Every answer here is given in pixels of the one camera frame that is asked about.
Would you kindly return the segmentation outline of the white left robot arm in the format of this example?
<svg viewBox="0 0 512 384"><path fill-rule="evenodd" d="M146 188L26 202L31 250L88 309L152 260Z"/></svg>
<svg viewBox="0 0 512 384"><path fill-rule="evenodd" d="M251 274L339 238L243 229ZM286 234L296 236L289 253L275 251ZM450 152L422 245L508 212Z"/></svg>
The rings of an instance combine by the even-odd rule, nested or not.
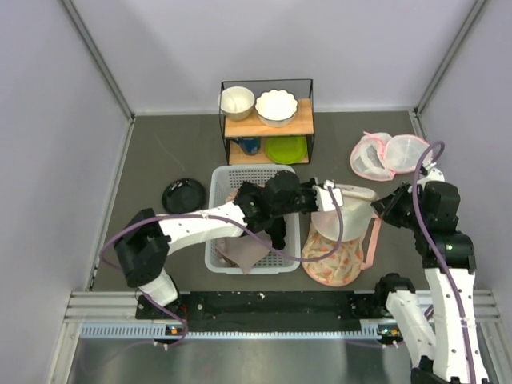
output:
<svg viewBox="0 0 512 384"><path fill-rule="evenodd" d="M169 255L218 238L260 233L270 236L273 252L280 252L286 244L280 219L319 211L326 195L316 179L300 182L296 173L282 170L262 186L244 181L233 200L209 210L171 215L142 210L114 237L114 251L128 287L148 295L162 316L173 317L182 303L164 269Z"/></svg>

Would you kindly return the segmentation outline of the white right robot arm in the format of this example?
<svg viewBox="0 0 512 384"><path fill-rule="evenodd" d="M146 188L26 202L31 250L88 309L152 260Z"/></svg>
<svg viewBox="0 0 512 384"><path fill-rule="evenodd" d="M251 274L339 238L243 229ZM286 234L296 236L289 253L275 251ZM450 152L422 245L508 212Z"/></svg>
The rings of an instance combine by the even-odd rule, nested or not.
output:
<svg viewBox="0 0 512 384"><path fill-rule="evenodd" d="M414 234L430 288L433 318L418 305L409 279L388 274L375 287L373 304L392 316L410 353L413 383L488 383L474 314L476 261L469 236L457 229L458 188L441 181L402 184L372 207L385 223Z"/></svg>

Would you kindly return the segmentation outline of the white mesh laundry bag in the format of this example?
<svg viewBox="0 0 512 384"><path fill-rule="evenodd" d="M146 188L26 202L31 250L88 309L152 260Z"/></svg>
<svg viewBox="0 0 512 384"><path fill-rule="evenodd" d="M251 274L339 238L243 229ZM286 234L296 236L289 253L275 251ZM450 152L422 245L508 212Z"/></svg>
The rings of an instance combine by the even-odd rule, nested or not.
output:
<svg viewBox="0 0 512 384"><path fill-rule="evenodd" d="M378 199L378 194L369 188L337 184L342 192L343 205L341 214L343 221L342 242L353 241L364 237L374 221L372 237L377 237L382 222L374 215L374 208L371 203ZM328 212L313 212L311 224L321 236L331 241L338 239L340 225L335 210Z"/></svg>

